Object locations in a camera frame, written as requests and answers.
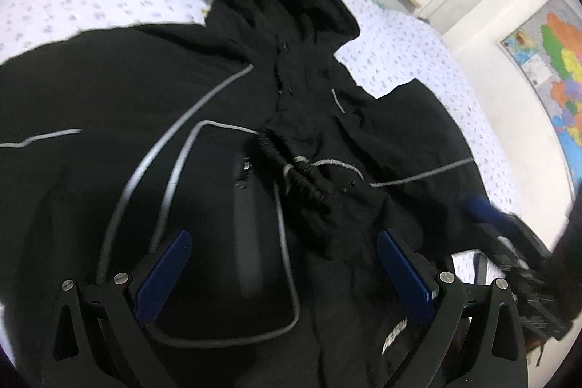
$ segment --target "metal screw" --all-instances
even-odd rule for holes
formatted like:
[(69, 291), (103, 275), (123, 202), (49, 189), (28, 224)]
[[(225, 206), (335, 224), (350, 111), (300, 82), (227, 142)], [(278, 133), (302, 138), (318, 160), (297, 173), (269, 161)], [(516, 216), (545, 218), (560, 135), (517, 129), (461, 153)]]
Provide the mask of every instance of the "metal screw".
[(453, 281), (455, 281), (455, 275), (453, 275), (451, 272), (442, 272), (438, 277), (443, 283), (451, 284)]
[(507, 284), (507, 281), (505, 281), (503, 278), (497, 278), (495, 280), (495, 285), (499, 289), (507, 289), (507, 288), (509, 288), (509, 285)]
[(69, 291), (70, 289), (73, 289), (73, 286), (75, 286), (75, 282), (73, 280), (65, 280), (63, 284), (60, 285), (60, 287), (63, 288), (63, 291)]
[(129, 280), (129, 275), (127, 273), (118, 273), (117, 275), (115, 275), (113, 277), (113, 282), (115, 284), (123, 284), (123, 283), (127, 283), (127, 281)]

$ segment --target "zipper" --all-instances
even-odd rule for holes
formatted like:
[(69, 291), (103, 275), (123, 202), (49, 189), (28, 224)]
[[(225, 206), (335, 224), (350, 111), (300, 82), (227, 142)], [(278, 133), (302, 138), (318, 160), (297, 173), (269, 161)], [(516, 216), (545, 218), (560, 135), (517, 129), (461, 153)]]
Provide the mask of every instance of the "zipper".
[(235, 188), (245, 189), (248, 186), (248, 177), (251, 174), (251, 162), (248, 157), (244, 159), (239, 177), (235, 181)]
[(234, 239), (235, 262), (244, 297), (252, 297), (263, 288), (261, 252), (256, 215), (252, 165), (248, 157), (235, 171), (234, 183)]

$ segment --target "hood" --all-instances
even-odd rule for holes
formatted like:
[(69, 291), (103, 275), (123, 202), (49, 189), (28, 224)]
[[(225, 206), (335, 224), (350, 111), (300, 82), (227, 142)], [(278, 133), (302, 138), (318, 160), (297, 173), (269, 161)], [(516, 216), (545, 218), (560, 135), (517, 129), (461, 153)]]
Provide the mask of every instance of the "hood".
[(206, 26), (251, 62), (257, 54), (276, 55), (281, 46), (332, 55), (360, 34), (341, 0), (215, 0)]

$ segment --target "gray piping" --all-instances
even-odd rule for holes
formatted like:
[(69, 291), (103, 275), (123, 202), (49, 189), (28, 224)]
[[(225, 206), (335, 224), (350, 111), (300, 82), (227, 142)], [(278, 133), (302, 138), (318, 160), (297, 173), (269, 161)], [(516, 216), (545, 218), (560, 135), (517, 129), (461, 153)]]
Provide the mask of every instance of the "gray piping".
[(450, 163), (448, 165), (441, 166), (440, 168), (435, 168), (434, 170), (427, 171), (425, 173), (411, 176), (410, 178), (404, 178), (402, 180), (396, 180), (396, 181), (387, 181), (386, 183), (370, 183), (370, 186), (372, 186), (373, 188), (382, 188), (384, 186), (395, 186), (398, 184), (410, 183), (411, 181), (418, 181), (418, 180), (422, 180), (424, 178), (428, 178), (429, 176), (434, 176), (434, 175), (437, 175), (440, 173), (444, 173), (445, 171), (449, 171), (449, 170), (452, 170), (454, 168), (458, 168), (458, 167), (466, 165), (468, 163), (473, 163), (474, 161), (475, 161), (475, 158), (473, 158), (473, 157), (465, 158), (464, 160), (455, 161), (454, 163)]
[(342, 113), (343, 113), (343, 114), (345, 114), (346, 112), (343, 110), (343, 107), (342, 107), (342, 105), (339, 103), (339, 101), (338, 101), (338, 97), (337, 97), (337, 96), (336, 96), (336, 94), (335, 94), (335, 90), (334, 90), (334, 88), (332, 88), (332, 89), (331, 89), (331, 94), (333, 94), (333, 96), (334, 96), (334, 101), (335, 101), (335, 103), (338, 105), (338, 107), (339, 107), (339, 110), (340, 110), (340, 111), (342, 111)]
[(299, 296), (293, 280), (293, 273), (291, 271), (291, 261), (289, 259), (289, 250), (287, 248), (287, 237), (285, 232), (285, 225), (283, 220), (283, 210), (281, 208), (281, 200), (279, 197), (279, 188), (273, 183), (275, 194), (275, 204), (277, 206), (277, 221), (279, 223), (279, 244), (281, 247), (281, 256), (283, 257), (283, 265), (285, 268), (285, 275), (287, 283), (289, 284), (289, 291), (291, 293), (291, 303), (293, 305), (293, 320), (285, 327), (259, 334), (258, 336), (249, 337), (235, 337), (233, 339), (217, 339), (217, 340), (187, 340), (176, 339), (164, 334), (154, 323), (147, 324), (145, 329), (149, 334), (162, 344), (177, 348), (224, 348), (224, 347), (239, 347), (241, 345), (257, 344), (266, 340), (274, 339), (276, 337), (287, 334), (299, 320), (301, 307)]
[(115, 206), (115, 210), (113, 211), (109, 225), (107, 225), (107, 229), (105, 230), (105, 236), (101, 245), (101, 253), (99, 255), (99, 262), (97, 263), (98, 284), (105, 282), (107, 268), (109, 267), (109, 259), (111, 257), (111, 249), (113, 248), (113, 242), (115, 241), (117, 228), (121, 223), (121, 219), (123, 218), (123, 214), (127, 208), (129, 199), (132, 197), (133, 191), (135, 191), (135, 188), (146, 173), (147, 168), (149, 168), (154, 159), (161, 152), (162, 148), (164, 148), (168, 141), (176, 134), (176, 132), (178, 132), (180, 127), (183, 126), (188, 119), (190, 119), (201, 107), (203, 107), (208, 101), (210, 101), (229, 84), (249, 73), (252, 68), (252, 65), (248, 65), (245, 69), (235, 73), (208, 91), (204, 96), (202, 96), (202, 98), (200, 98), (199, 101), (197, 101), (196, 104), (194, 104), (194, 106), (190, 107), (190, 109), (188, 109), (176, 122), (174, 122), (174, 124), (164, 133), (164, 135), (161, 136), (161, 138), (153, 145), (153, 147), (150, 148), (145, 157), (143, 157), (141, 163), (137, 166), (136, 170), (133, 172), (129, 181), (125, 185), (117, 205)]
[(28, 137), (26, 140), (20, 142), (19, 144), (0, 144), (0, 148), (24, 148), (37, 140), (43, 140), (46, 138), (54, 138), (60, 137), (62, 135), (75, 135), (75, 133), (79, 133), (82, 129), (67, 129), (67, 130), (59, 130), (58, 132), (52, 133), (43, 133), (42, 135), (34, 135), (32, 137)]
[(293, 169), (293, 164), (292, 163), (288, 163), (283, 167), (283, 178), (287, 178), (287, 175), (289, 174), (289, 171), (291, 171)]
[(247, 129), (245, 127), (239, 127), (237, 125), (229, 125), (229, 124), (221, 124), (220, 122), (215, 122), (213, 120), (203, 120), (198, 122), (190, 131), (188, 138), (184, 142), (184, 145), (180, 151), (180, 155), (178, 155), (178, 159), (174, 164), (174, 169), (172, 169), (172, 174), (170, 175), (170, 179), (168, 180), (168, 185), (166, 186), (166, 191), (164, 192), (164, 199), (162, 199), (162, 205), (159, 209), (158, 215), (158, 222), (155, 226), (155, 230), (153, 235), (151, 236), (150, 240), (150, 247), (148, 252), (154, 253), (159, 246), (162, 237), (164, 237), (164, 230), (166, 228), (166, 223), (168, 221), (168, 214), (170, 213), (170, 207), (172, 206), (172, 200), (174, 199), (174, 193), (176, 192), (176, 187), (178, 185), (178, 181), (180, 180), (180, 175), (182, 174), (182, 169), (184, 168), (184, 164), (186, 159), (188, 158), (188, 154), (200, 130), (205, 125), (213, 125), (215, 127), (225, 128), (225, 129), (233, 129), (233, 130), (240, 130), (242, 132), (253, 133), (254, 135), (258, 135), (258, 132), (255, 130)]
[(394, 327), (392, 332), (388, 334), (388, 337), (384, 341), (384, 346), (382, 347), (382, 355), (386, 353), (388, 347), (390, 347), (395, 342), (396, 338), (402, 334), (403, 330), (406, 329), (406, 324), (408, 324), (408, 319), (404, 318), (398, 324), (396, 324), (396, 327)]
[(364, 179), (364, 175), (362, 174), (362, 172), (360, 170), (358, 170), (358, 168), (356, 168), (354, 165), (350, 165), (349, 163), (344, 163), (343, 161), (339, 161), (336, 159), (327, 159), (327, 160), (319, 160), (316, 161), (315, 163), (312, 164), (313, 166), (321, 166), (321, 165), (338, 165), (338, 166), (343, 166), (344, 168), (347, 168), (348, 170), (352, 170), (355, 171), (358, 176), (360, 177), (360, 179)]

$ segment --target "zipper pull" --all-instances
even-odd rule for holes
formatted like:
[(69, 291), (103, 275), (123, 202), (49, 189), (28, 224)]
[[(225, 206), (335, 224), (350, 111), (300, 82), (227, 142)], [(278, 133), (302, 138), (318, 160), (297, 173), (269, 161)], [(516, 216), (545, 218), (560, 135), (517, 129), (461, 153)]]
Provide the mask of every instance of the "zipper pull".
[(244, 159), (243, 168), (240, 171), (238, 179), (235, 181), (235, 188), (244, 189), (248, 184), (248, 176), (251, 174), (251, 162), (248, 157)]

